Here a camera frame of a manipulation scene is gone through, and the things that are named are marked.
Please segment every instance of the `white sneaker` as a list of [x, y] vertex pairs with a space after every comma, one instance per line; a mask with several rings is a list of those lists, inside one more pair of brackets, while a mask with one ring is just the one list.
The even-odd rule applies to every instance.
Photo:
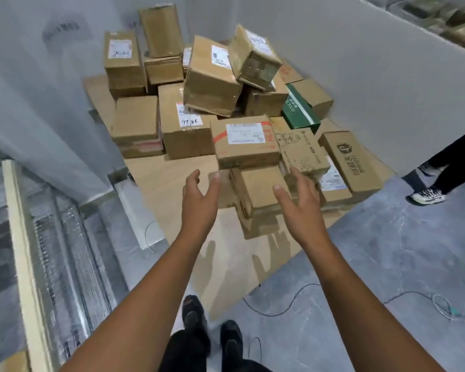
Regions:
[[418, 205], [432, 205], [443, 202], [446, 199], [446, 195], [439, 189], [430, 187], [422, 192], [412, 194], [410, 198]]
[[435, 168], [427, 162], [419, 166], [419, 169], [422, 171], [422, 173], [428, 177], [438, 176], [445, 168], [446, 167]]

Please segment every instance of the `forearm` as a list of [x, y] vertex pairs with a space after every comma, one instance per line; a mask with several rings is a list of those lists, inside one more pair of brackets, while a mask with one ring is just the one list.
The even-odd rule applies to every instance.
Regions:
[[324, 239], [306, 254], [357, 372], [444, 371]]
[[156, 371], [201, 244], [199, 237], [180, 234], [62, 372]]

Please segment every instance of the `black pants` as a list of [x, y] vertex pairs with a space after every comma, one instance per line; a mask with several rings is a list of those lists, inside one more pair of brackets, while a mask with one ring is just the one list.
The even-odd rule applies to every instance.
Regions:
[[[210, 339], [202, 329], [180, 330], [170, 337], [159, 372], [206, 372]], [[228, 353], [222, 356], [222, 372], [271, 372], [260, 363]]]
[[465, 182], [465, 135], [429, 159], [428, 163], [440, 168], [447, 166], [434, 186], [447, 194]]

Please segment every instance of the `hand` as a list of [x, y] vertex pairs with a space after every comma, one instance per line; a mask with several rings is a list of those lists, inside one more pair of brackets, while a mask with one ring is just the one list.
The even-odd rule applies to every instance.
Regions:
[[281, 204], [289, 232], [302, 248], [320, 241], [329, 242], [315, 183], [294, 167], [291, 167], [291, 173], [297, 180], [298, 206], [293, 203], [290, 195], [280, 185], [276, 184], [273, 187], [274, 195]]
[[216, 173], [203, 195], [198, 188], [200, 170], [194, 170], [186, 178], [186, 185], [182, 188], [182, 214], [180, 235], [185, 235], [197, 243], [203, 244], [212, 229], [217, 217], [221, 179]]

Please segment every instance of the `sneaker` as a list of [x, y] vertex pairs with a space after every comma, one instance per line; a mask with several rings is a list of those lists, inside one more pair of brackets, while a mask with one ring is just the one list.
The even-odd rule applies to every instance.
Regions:
[[443, 202], [446, 199], [446, 195], [437, 188], [429, 187], [421, 192], [412, 194], [409, 198], [415, 202], [415, 205], [424, 206]]
[[438, 176], [441, 172], [443, 172], [443, 170], [445, 169], [446, 167], [439, 167], [439, 168], [435, 168], [433, 166], [431, 166], [429, 163], [425, 162], [423, 165], [420, 165], [419, 166], [419, 169], [422, 171], [422, 173], [424, 175], [426, 175], [427, 177], [432, 177], [432, 176]]
[[227, 320], [221, 326], [222, 355], [226, 360], [243, 359], [243, 335], [238, 324]]
[[207, 321], [205, 311], [196, 295], [188, 295], [182, 302], [182, 323], [185, 329], [203, 328]]

